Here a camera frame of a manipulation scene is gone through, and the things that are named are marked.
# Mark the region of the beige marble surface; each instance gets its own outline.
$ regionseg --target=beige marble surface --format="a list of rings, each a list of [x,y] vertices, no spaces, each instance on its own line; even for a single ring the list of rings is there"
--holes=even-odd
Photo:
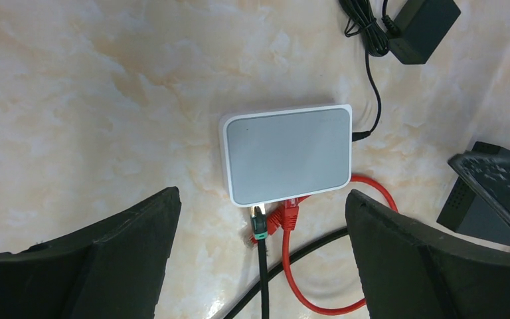
[[[380,13],[381,1],[373,8]],[[372,60],[384,113],[354,144],[354,171],[433,223],[456,178],[446,160],[475,140],[510,148],[510,2],[462,10],[428,64]],[[390,0],[395,17],[403,0]],[[229,112],[375,101],[360,39],[336,0],[0,0],[0,252],[99,221],[166,186],[183,209],[158,318],[220,318],[257,276],[245,211],[223,188],[217,122]],[[344,225],[353,187],[303,204],[292,246]],[[269,243],[280,255],[280,234]],[[348,239],[293,267],[321,306],[362,297]],[[321,318],[270,284],[272,318]],[[255,298],[239,318],[259,318]],[[344,318],[368,318],[366,308]]]

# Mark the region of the black plastic device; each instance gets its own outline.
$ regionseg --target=black plastic device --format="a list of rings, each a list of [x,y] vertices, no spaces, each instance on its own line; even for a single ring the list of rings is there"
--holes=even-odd
[[[476,142],[472,152],[510,158],[510,150],[483,142]],[[483,168],[483,165],[479,165],[476,169]],[[456,180],[437,223],[459,234],[510,246],[510,223],[500,217],[462,178]]]
[[[180,212],[170,187],[71,234],[0,253],[0,319],[153,318]]]
[[[408,0],[387,33],[390,51],[403,64],[425,64],[459,15],[452,0]]]
[[[510,318],[510,253],[445,234],[357,190],[345,207],[372,319]]]

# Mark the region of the white router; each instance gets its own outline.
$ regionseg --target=white router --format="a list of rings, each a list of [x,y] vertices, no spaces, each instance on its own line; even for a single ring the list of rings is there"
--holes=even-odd
[[[225,116],[220,148],[231,201],[251,207],[345,187],[352,122],[348,104]]]

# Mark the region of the power adapter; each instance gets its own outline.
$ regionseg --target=power adapter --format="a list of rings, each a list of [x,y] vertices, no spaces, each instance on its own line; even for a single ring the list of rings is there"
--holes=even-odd
[[[408,0],[386,33],[390,51],[403,64],[425,64],[459,15],[453,0]]]

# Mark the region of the red cable connector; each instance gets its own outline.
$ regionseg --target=red cable connector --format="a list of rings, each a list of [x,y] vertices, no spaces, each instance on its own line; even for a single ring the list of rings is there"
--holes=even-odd
[[[291,231],[294,230],[296,226],[296,221],[298,219],[298,211],[300,204],[304,199],[307,199],[309,196],[302,196],[293,199],[287,199],[283,203],[280,203],[278,207],[272,211],[272,213],[267,215],[267,232],[269,236],[276,233],[279,227],[282,226],[283,229],[289,229]],[[249,237],[249,241],[253,245],[257,245],[257,240],[253,235]]]

